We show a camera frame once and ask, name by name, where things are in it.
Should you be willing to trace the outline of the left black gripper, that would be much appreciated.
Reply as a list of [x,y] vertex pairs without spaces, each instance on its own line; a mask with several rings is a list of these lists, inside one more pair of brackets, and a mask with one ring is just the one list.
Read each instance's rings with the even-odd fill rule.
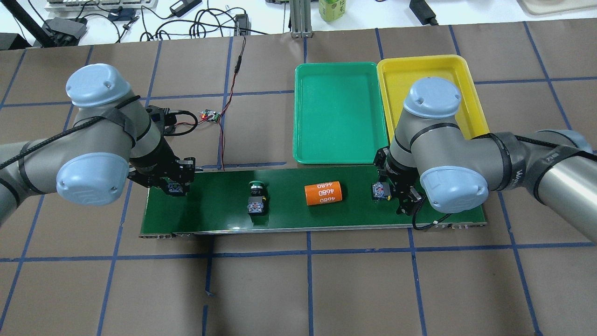
[[171,149],[156,149],[151,153],[130,160],[128,179],[149,188],[166,189],[168,182],[181,186],[182,196],[187,196],[194,181],[196,158],[181,159]]

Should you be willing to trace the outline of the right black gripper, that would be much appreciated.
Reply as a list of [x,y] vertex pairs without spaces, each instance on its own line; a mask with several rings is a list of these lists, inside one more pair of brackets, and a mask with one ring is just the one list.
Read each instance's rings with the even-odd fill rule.
[[397,162],[389,147],[382,147],[373,160],[377,168],[377,182],[388,182],[392,187],[392,198],[398,198],[397,215],[412,216],[423,204],[423,194],[416,189],[418,171]]

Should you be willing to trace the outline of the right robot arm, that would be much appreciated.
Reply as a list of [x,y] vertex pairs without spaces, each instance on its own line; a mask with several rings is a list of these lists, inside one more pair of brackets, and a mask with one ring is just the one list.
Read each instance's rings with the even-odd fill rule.
[[465,139],[456,121],[461,93],[450,81],[427,77],[410,88],[394,138],[375,154],[379,183],[412,217],[425,202],[460,213],[486,202],[491,191],[526,189],[590,241],[596,241],[596,155],[582,134],[540,130],[520,136],[487,133]]

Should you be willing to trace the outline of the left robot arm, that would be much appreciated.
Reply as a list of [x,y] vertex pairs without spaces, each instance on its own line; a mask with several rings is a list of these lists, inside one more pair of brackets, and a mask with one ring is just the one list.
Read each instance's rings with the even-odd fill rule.
[[166,141],[167,108],[144,107],[110,64],[73,73],[66,93],[78,112],[72,128],[44,140],[1,145],[1,222],[30,196],[58,193],[69,202],[104,206],[126,181],[185,196],[200,171]]

